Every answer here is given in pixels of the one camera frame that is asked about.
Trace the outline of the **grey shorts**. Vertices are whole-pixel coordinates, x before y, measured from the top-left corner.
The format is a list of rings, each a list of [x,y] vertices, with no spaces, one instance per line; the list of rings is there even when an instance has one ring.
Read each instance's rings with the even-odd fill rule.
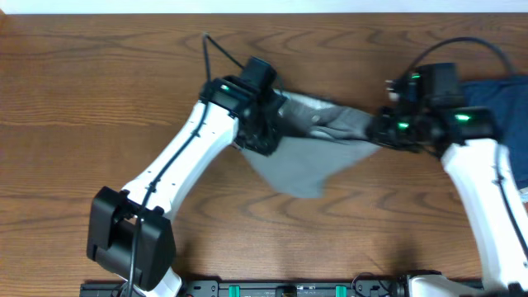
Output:
[[[379,150],[366,137],[373,116],[295,92],[283,92],[277,111],[285,135],[269,156],[244,149],[242,155],[276,192],[296,198],[323,196],[327,179]]]

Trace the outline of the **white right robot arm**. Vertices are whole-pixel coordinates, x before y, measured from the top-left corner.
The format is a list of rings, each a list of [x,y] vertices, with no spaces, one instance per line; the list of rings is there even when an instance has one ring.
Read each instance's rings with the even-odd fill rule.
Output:
[[[527,213],[509,151],[486,106],[469,106],[456,66],[428,64],[388,82],[384,106],[366,130],[380,146],[439,158],[459,193],[482,267],[474,288],[433,272],[408,276],[408,296],[525,296]]]

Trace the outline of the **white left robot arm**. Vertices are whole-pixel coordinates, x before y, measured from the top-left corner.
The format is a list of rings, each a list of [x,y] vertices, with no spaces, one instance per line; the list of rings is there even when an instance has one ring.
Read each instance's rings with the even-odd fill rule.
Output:
[[[87,257],[123,278],[119,296],[176,296],[172,224],[210,163],[236,144],[271,155],[281,139],[279,111],[288,97],[270,82],[228,76],[208,81],[187,122],[137,177],[120,190],[102,187],[92,200]]]

